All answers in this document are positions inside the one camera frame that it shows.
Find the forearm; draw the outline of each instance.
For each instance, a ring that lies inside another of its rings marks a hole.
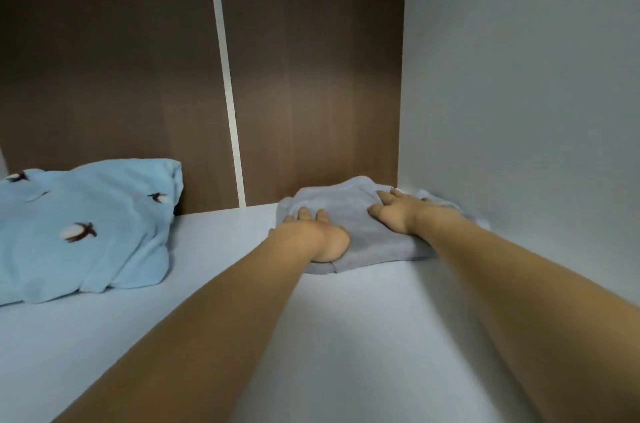
[[[208,282],[56,421],[226,421],[317,249],[306,234],[277,232]]]
[[[463,283],[514,375],[554,421],[640,410],[640,310],[460,216],[416,232]]]

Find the person's right arm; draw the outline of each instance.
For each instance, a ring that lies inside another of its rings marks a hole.
[[[452,209],[398,190],[369,209],[452,268],[549,422],[640,422],[640,309]]]

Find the wood panel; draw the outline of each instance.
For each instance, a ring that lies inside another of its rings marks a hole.
[[[249,205],[395,184],[404,0],[222,0]]]
[[[183,212],[238,205],[212,0],[4,0],[10,170],[182,162]]]

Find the folded gray cloth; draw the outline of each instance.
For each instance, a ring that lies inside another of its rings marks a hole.
[[[298,209],[308,207],[312,215],[319,209],[326,209],[332,223],[344,226],[351,235],[351,245],[342,257],[333,263],[311,263],[306,273],[340,273],[349,269],[400,260],[425,260],[436,256],[429,244],[415,236],[394,233],[387,226],[373,219],[367,207],[380,204],[377,190],[391,189],[388,185],[374,183],[368,177],[354,177],[344,183],[327,187],[308,187],[298,191],[295,197],[287,197],[278,204],[276,224],[279,225],[287,214],[295,216]],[[449,206],[481,227],[489,224],[482,218],[469,216],[460,207],[447,202],[426,190],[416,194],[438,205]]]

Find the person's left arm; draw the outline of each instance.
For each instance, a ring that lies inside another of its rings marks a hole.
[[[349,247],[324,210],[298,219],[187,298],[54,423],[227,421],[307,264]]]

